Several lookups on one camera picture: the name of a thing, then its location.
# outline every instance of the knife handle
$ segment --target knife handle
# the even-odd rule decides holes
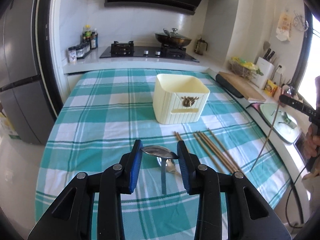
[[[270,61],[275,53],[275,51],[271,52],[271,54],[267,57],[266,61]]]
[[[267,59],[267,57],[269,56],[270,52],[271,52],[271,49],[269,48],[267,50],[267,52],[265,53],[265,55],[263,56],[263,59]]]

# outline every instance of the wok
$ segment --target wok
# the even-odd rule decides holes
[[[191,39],[177,33],[177,29],[173,28],[172,32],[163,29],[165,33],[156,33],[156,39],[163,45],[173,47],[185,47],[191,42]]]

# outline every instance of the yellow package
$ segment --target yellow package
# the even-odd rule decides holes
[[[277,88],[278,88],[278,86],[276,84],[274,84],[270,79],[268,79],[266,87],[264,88],[264,92],[268,96],[273,97],[273,95],[275,94]]]

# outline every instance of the window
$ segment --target window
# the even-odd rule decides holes
[[[320,76],[320,22],[312,16],[312,39],[307,67],[298,92],[316,109],[315,78]]]

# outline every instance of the gas stove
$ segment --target gas stove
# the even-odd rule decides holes
[[[199,62],[186,53],[186,48],[177,48],[166,45],[161,47],[134,46],[133,41],[128,43],[119,43],[115,41],[111,47],[108,47],[100,58],[111,57],[145,57],[145,58],[169,58]]]

